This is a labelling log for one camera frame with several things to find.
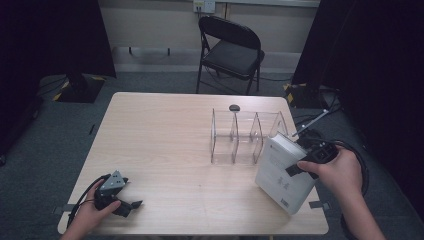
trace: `person's right hand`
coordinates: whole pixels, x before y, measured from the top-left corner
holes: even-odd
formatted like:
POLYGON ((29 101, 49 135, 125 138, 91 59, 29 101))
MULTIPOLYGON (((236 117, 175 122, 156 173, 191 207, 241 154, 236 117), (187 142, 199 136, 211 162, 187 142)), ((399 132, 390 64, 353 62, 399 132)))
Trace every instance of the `person's right hand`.
POLYGON ((337 146, 337 149, 339 154, 327 164, 299 161, 297 165, 304 171, 317 174, 336 197, 361 193, 362 175, 358 159, 345 148, 337 146))

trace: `carpeted floor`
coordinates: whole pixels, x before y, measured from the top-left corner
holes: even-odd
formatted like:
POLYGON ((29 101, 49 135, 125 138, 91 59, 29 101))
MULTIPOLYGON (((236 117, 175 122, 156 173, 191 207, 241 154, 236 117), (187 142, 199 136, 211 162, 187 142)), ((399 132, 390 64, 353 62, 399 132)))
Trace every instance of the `carpeted floor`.
MULTIPOLYGON (((260 91, 252 85, 251 95, 284 97, 283 85, 290 74, 262 74, 260 91)), ((62 83, 61 76, 42 80, 40 94, 45 99, 38 117, 31 123, 7 155, 0 168, 0 239, 58 239, 60 216, 52 214, 56 206, 67 203, 85 158, 96 135, 92 125, 100 125, 115 92, 195 93, 197 72, 118 73, 108 78, 93 104, 60 103, 51 99, 62 83)), ((244 92, 245 83, 238 80, 214 80, 207 73, 204 80, 214 85, 230 83, 229 87, 244 92)), ((228 94, 206 85, 201 94, 228 94)), ((295 122, 320 110, 291 109, 295 122)), ((326 138, 340 139, 353 145, 370 169, 367 203, 388 239, 424 239, 422 222, 414 214, 391 176, 363 148, 360 131, 343 111, 331 114, 312 126, 326 138)), ((331 193, 320 183, 317 190, 331 209, 325 212, 329 232, 324 236, 290 236, 275 239, 343 239, 340 209, 331 193)), ((87 239, 111 237, 88 236, 87 239)))

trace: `wooden table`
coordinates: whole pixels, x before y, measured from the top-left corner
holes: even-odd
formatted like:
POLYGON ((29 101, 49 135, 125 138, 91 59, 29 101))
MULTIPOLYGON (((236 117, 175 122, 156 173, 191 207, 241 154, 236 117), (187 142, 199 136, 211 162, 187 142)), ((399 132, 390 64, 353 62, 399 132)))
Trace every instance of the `wooden table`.
MULTIPOLYGON (((144 200, 127 218, 111 215, 93 232, 112 235, 325 234, 315 188, 289 216, 254 180, 257 165, 211 164, 212 109, 278 112, 295 127, 279 97, 117 93, 113 96, 69 199, 97 177, 119 170, 130 183, 118 194, 144 200)), ((66 229, 68 213, 58 230, 66 229)))

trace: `transparent divider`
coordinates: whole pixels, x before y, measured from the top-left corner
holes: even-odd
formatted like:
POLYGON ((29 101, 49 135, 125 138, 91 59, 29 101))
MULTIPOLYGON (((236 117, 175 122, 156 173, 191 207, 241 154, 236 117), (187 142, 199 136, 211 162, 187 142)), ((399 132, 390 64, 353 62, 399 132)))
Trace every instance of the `transparent divider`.
POLYGON ((281 112, 212 112, 211 162, 256 164, 265 138, 280 132, 287 136, 281 112))

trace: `hand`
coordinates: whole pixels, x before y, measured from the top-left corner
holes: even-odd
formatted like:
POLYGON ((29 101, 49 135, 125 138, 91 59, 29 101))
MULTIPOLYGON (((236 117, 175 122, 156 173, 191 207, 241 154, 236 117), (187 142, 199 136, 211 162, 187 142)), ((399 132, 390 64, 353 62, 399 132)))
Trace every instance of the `hand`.
POLYGON ((77 215, 75 216, 69 228, 62 235, 61 239, 83 238, 86 234, 97 227, 104 218, 109 216, 121 205, 121 201, 117 200, 101 211, 97 210, 93 201, 94 192, 103 183, 103 181, 103 179, 99 180, 88 191, 85 202, 83 202, 80 206, 77 215))
POLYGON ((327 164, 299 161, 297 165, 304 171, 317 174, 321 182, 338 198, 344 194, 361 193, 361 165, 356 155, 339 146, 337 149, 339 154, 327 164))

